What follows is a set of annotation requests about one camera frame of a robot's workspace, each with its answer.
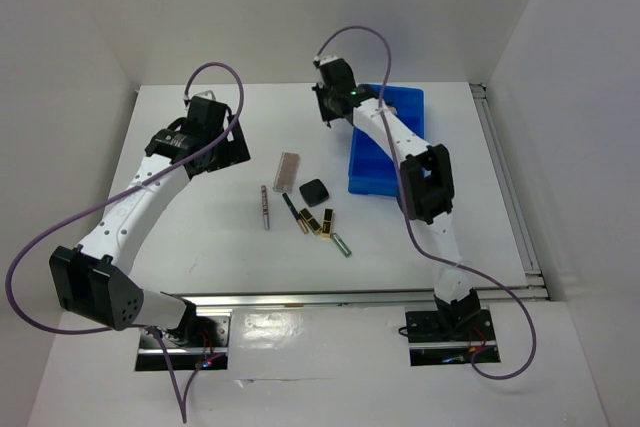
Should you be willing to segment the aluminium rail right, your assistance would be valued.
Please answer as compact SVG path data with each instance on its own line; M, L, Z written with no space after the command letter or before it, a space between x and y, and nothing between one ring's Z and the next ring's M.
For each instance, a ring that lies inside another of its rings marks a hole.
M539 278L541 286L546 287L543 273L540 270L538 257L507 164L504 149L501 145L497 127L490 111L487 88L484 84L470 84L469 87L494 165L494 171L496 172L525 275L527 278Z

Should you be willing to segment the aluminium rail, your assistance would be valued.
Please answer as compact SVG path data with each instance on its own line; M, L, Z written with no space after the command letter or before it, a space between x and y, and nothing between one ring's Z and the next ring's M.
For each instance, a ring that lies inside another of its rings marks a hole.
M469 87L494 165L494 171L496 172L525 275L527 278L539 278L541 286L546 287L543 273L540 270L538 257L507 164L504 149L501 145L497 127L490 111L487 88L484 84L470 84Z
M432 289L342 291L342 292L289 292L289 293L222 293L222 294L176 294L202 311L222 311L240 308L253 309L310 309L331 307L379 307L421 306L434 303Z

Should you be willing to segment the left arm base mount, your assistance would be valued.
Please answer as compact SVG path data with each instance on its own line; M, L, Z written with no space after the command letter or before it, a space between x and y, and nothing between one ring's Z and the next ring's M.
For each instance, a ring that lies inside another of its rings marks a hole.
M161 339L176 371L193 371L199 366L205 371L227 369L231 312L210 311L206 318L208 321L205 326L191 340L181 340L160 331ZM136 372L168 370L159 342L145 330L140 333L134 370Z

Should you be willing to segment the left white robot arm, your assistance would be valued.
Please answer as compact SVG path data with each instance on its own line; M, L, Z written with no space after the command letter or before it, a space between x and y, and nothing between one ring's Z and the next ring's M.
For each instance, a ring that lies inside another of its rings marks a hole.
M129 276L135 258L171 201L193 177L248 161L240 124L230 108L194 97L186 116L158 131L130 185L74 248L59 246L49 266L61 307L115 331L157 327L176 346L199 340L211 322L194 303L139 287Z

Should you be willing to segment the black gold lipstick right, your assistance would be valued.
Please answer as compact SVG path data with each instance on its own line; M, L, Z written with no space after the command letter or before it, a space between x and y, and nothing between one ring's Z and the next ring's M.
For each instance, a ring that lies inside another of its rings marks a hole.
M333 229L333 221L334 221L334 210L331 208L326 208L324 210L322 229L321 229L321 236L323 238L331 237L332 229Z

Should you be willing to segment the black gold lipstick left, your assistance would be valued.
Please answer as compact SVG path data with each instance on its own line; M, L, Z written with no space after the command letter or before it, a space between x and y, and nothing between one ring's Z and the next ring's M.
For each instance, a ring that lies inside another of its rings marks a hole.
M307 208L301 209L299 211L299 215L311 232L313 232L314 234L318 234L321 232L321 224L316 220L316 218Z

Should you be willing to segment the red silver lip gloss tube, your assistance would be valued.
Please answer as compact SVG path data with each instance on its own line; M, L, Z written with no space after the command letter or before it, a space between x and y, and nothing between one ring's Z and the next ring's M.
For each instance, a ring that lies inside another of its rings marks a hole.
M261 193L263 227L265 230L268 231L270 230L270 215L269 215L268 192L267 192L267 187L265 185L260 186L260 193Z

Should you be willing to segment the green clear tube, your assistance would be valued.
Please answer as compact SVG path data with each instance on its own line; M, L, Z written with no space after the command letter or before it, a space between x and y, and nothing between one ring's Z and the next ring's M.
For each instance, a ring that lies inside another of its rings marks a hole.
M351 249L347 246L347 244L342 240L342 238L337 233L331 234L331 240L338 247L340 252L346 257L350 257L352 255Z

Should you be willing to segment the black gold lipstick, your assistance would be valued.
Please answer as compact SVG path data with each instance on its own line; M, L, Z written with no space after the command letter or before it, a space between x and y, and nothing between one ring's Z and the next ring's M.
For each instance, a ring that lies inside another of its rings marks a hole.
M318 234L321 232L321 224L316 220L316 218L307 208L301 209L299 211L299 215L311 232L313 232L314 234Z
M323 238L331 237L332 229L333 229L333 221L334 221L334 210L331 208L326 208L324 210L322 229L321 229L321 236Z

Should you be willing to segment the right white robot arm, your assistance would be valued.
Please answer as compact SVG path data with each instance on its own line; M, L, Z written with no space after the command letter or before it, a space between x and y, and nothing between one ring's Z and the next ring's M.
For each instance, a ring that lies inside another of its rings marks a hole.
M460 269L461 255L452 227L455 190L448 149L415 134L387 106L382 89L358 85L344 59L317 56L313 65L320 75L313 91L323 121L349 121L393 162L399 206L410 225L422 224L428 253L440 264L433 274L436 326L444 337L460 338L480 312L480 303Z

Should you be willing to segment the aluminium rail front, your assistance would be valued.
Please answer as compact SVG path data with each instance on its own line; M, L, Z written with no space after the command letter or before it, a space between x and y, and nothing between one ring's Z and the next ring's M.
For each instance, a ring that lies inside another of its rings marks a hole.
M222 311L240 308L253 309L310 309L331 307L379 307L421 306L434 303L432 289L342 291L342 292L289 292L289 293L222 293L222 294L176 294L202 311Z

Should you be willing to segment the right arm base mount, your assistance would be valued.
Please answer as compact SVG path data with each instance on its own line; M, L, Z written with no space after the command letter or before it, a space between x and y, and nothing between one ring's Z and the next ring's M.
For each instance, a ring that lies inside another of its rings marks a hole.
M408 341L410 364L445 366L476 363L499 363L500 353L492 317L483 309L461 332L450 333L441 324L436 311L409 311L398 334Z

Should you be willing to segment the black square compact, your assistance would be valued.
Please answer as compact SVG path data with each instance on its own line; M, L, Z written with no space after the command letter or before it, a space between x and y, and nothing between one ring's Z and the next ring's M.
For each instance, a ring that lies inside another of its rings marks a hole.
M304 202L309 207L315 207L329 199L329 192L324 183L316 178L299 187Z

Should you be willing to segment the dark blue gold pencil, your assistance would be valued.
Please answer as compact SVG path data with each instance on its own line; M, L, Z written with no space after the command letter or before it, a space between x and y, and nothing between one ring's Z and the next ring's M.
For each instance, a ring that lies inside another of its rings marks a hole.
M308 227L306 226L304 220L302 219L302 217L300 216L298 210L296 209L296 207L294 206L293 202L291 201L289 195L286 192L283 192L282 193L282 198L283 198L285 204L287 205L287 208L289 209L289 211L293 215L293 217L294 217L297 225L301 229L301 231L304 234L307 234L308 233Z

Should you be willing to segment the clear eyeshadow palette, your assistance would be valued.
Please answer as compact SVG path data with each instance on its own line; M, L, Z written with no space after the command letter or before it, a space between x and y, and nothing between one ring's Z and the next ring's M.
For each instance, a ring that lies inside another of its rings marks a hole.
M290 194L293 191L299 164L299 154L282 153L273 183L274 192Z

